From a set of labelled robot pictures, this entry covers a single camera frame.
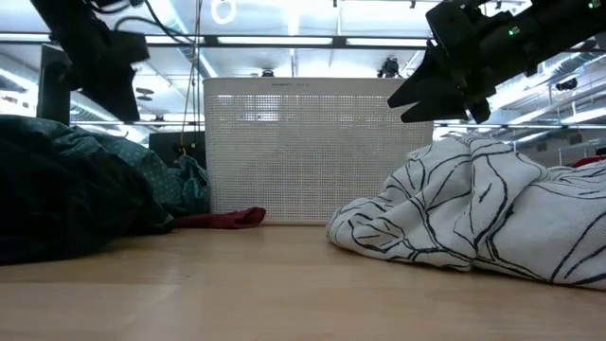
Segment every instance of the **wooden table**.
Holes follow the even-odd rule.
[[[178,230],[0,268],[0,340],[606,340],[606,293],[371,260],[322,227]]]

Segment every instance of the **ceiling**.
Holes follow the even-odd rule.
[[[192,33],[195,24],[195,0],[151,0],[160,19],[171,27]],[[229,3],[235,3],[230,12]],[[411,9],[410,1],[394,0],[204,0],[201,13],[203,34],[246,35],[348,35],[367,37],[428,38],[431,31],[425,21],[427,10],[437,1],[417,1]],[[503,1],[497,10],[488,3],[484,10],[493,15],[500,10],[518,12],[530,5],[529,0]],[[150,18],[145,7],[128,9],[118,15],[102,16],[112,27],[126,15]],[[154,26],[129,22],[121,29],[162,34]],[[29,1],[0,0],[0,33],[48,32]],[[151,47],[151,58],[135,65],[134,87],[151,89],[152,101],[140,101],[141,113],[151,119],[164,116],[167,120],[183,119],[186,107],[188,75],[191,62],[176,47]],[[23,67],[38,71],[41,48],[38,45],[0,45],[0,55]],[[320,48],[206,48],[203,64],[217,77],[251,77],[263,69],[273,69],[278,77],[376,77],[377,70],[387,57],[396,57],[402,74],[409,75],[419,65],[422,51],[416,50],[340,50]],[[557,61],[568,58],[562,54]],[[601,67],[583,68],[579,72],[579,86],[596,86],[606,76]],[[548,86],[542,85],[519,99],[508,102],[502,109],[517,116],[549,104]],[[193,112],[193,102],[187,104]]]

